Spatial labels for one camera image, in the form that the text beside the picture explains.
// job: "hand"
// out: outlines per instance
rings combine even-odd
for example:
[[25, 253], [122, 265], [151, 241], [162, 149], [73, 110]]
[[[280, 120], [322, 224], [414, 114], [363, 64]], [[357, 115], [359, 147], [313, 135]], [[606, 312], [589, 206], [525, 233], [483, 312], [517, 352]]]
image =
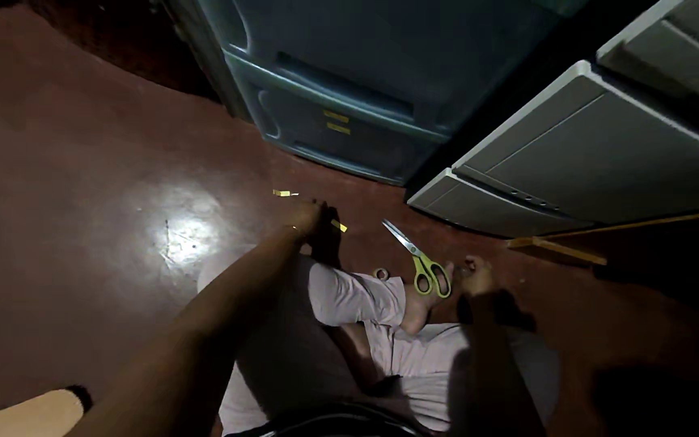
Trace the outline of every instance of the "hand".
[[465, 264], [470, 273], [464, 274], [461, 286], [463, 293], [468, 297], [487, 295], [498, 290], [495, 278], [492, 275], [492, 266], [489, 262], [480, 257], [468, 255], [465, 257]]
[[325, 202], [312, 199], [309, 202], [293, 199], [290, 211], [286, 213], [284, 224], [295, 226], [303, 236], [309, 236], [315, 232], [315, 228], [325, 212]]

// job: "scissor blade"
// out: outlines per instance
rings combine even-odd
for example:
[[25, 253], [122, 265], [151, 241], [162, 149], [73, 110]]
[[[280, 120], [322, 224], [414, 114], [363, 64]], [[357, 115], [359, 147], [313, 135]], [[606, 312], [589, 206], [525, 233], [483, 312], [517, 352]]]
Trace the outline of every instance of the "scissor blade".
[[396, 239], [398, 239], [398, 241], [401, 244], [403, 244], [403, 247], [405, 247], [406, 250], [408, 250], [409, 252], [413, 252], [413, 250], [417, 250], [417, 247], [414, 245], [414, 243], [412, 243], [411, 240], [406, 238], [406, 235], [404, 235], [400, 230], [398, 230], [398, 228], [396, 228], [394, 224], [390, 223], [389, 220], [387, 220], [386, 218], [383, 219], [382, 224], [384, 225], [385, 228], [388, 229], [388, 231], [390, 231], [391, 234], [393, 234], [393, 236]]

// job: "grey drawer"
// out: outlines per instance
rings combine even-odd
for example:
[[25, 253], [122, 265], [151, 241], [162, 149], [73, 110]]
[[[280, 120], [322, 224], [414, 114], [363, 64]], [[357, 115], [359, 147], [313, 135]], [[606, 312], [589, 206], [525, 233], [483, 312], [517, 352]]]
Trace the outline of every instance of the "grey drawer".
[[455, 176], [445, 169], [407, 202], [414, 208], [485, 233], [526, 236], [590, 226], [562, 214], [492, 192]]
[[[628, 55], [641, 63], [628, 61]], [[597, 58], [600, 65], [673, 96], [681, 93], [669, 79], [699, 94], [699, 0], [658, 2], [603, 45]]]
[[590, 222], [699, 209], [698, 132], [587, 62], [553, 85], [458, 160], [454, 172]]

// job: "knee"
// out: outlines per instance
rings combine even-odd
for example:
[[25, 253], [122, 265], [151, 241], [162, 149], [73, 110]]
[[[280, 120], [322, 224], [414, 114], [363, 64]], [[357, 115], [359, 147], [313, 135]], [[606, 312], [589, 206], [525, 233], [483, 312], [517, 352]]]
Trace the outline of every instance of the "knee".
[[339, 291], [339, 277], [335, 270], [317, 263], [311, 258], [300, 257], [297, 267], [298, 288], [305, 290], [312, 313], [318, 322], [338, 326], [336, 301]]

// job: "yellow scissor handle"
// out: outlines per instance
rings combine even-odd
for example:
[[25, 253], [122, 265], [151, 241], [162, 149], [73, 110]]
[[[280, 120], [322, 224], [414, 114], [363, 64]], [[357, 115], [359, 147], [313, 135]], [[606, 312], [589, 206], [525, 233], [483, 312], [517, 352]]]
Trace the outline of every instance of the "yellow scissor handle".
[[[447, 272], [441, 267], [441, 264], [435, 263], [426, 257], [424, 254], [417, 256], [412, 256], [414, 258], [414, 267], [416, 273], [414, 275], [414, 288], [417, 293], [421, 295], [428, 295], [433, 290], [436, 290], [436, 294], [439, 297], [446, 299], [452, 293], [452, 284], [450, 283], [450, 278], [447, 276]], [[438, 275], [441, 274], [444, 280], [447, 282], [447, 289], [442, 290], [439, 285]], [[423, 284], [428, 284], [427, 289], [422, 289]]]

